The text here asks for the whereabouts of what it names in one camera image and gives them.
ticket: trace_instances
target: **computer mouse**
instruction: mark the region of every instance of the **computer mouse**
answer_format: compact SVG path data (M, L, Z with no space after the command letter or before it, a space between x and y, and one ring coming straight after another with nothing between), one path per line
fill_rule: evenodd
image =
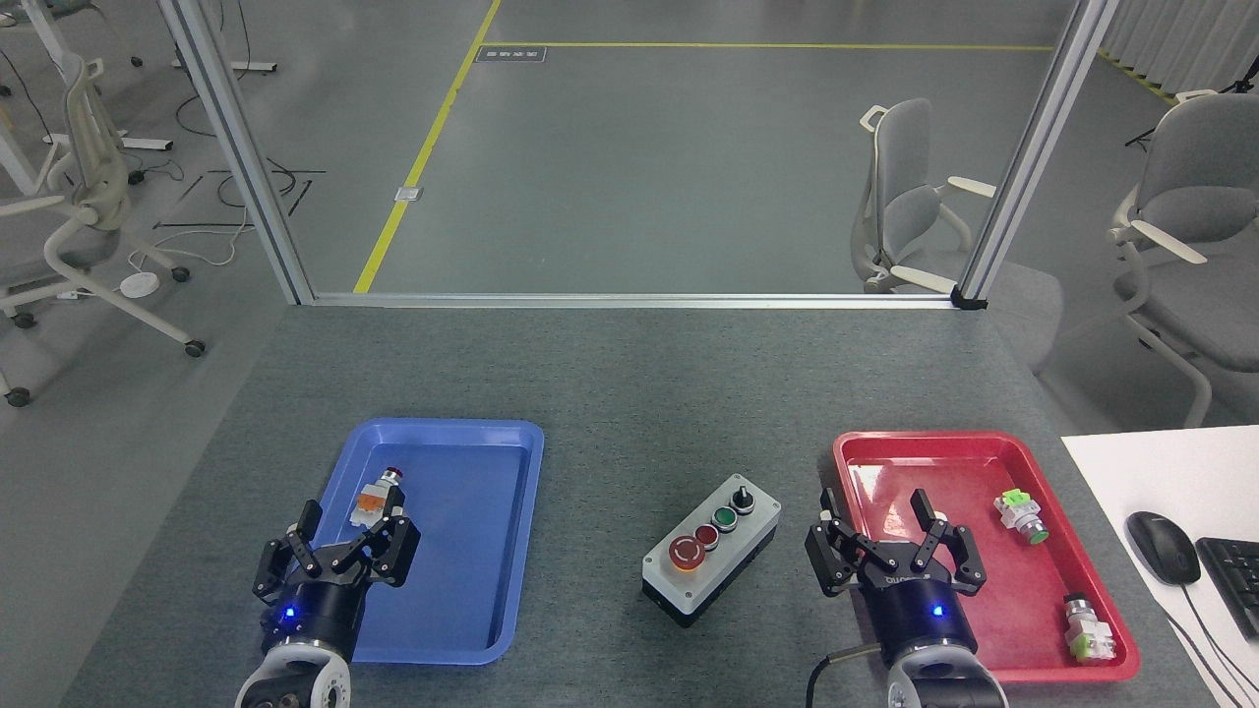
M1167 585L1188 585L1202 577L1197 551L1188 535L1166 517L1137 511L1124 523L1137 554L1156 578Z

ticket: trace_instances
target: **floor outlet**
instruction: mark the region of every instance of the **floor outlet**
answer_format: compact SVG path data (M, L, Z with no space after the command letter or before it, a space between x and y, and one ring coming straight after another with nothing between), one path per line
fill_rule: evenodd
M122 295L135 300L136 297L152 295L157 291L159 285L156 273L140 272L122 278L122 285L118 286L118 290Z

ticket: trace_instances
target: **white desk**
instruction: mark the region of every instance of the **white desk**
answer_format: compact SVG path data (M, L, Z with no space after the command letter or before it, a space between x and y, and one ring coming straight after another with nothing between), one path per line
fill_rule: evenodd
M1188 631L1216 674L1231 685L1194 620L1180 588L1158 582L1137 559L1123 530L1133 511L1156 511L1167 517L1194 540L1201 537L1259 540L1259 426L1155 431L1119 435L1064 437L1110 525L1141 569L1151 592L1168 614ZM1202 569L1202 580L1188 588L1194 603L1211 634L1253 680L1259 680L1259 642L1246 642L1229 610ZM1194 658L1192 650L1186 651ZM1233 703L1197 666L1221 705ZM1250 697L1259 700L1250 690Z

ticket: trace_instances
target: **red tray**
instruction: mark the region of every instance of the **red tray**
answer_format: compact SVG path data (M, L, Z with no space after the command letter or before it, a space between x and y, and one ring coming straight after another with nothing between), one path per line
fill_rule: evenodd
M835 441L852 527L875 540L920 542L909 496L925 489L932 506L974 533L988 582L962 597L978 658L1002 683L1119 682L1141 654L1098 578L1031 451L1002 432L850 432ZM1040 504L1049 539L1030 545L1001 525L992 500L1019 488ZM937 558L952 571L943 548ZM1063 596L1083 592L1114 632L1115 658L1079 664L1063 640Z

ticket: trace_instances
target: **robotic arm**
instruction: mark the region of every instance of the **robotic arm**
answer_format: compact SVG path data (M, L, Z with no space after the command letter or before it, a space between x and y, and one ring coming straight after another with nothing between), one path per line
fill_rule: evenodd
M308 500L283 537L267 542L253 593L262 614L262 665L237 694L237 708L349 708L350 668L368 590L407 582L419 530L397 486L385 513L353 540L313 549L324 510Z
M925 538L871 540L840 518L835 493L822 493L820 522L805 539L822 593L835 597L857 577L888 668L891 708L1007 708L1005 692L974 656L978 642L957 593L973 596L987 581L967 527L932 509L922 489L910 498ZM952 574L933 558L943 543Z

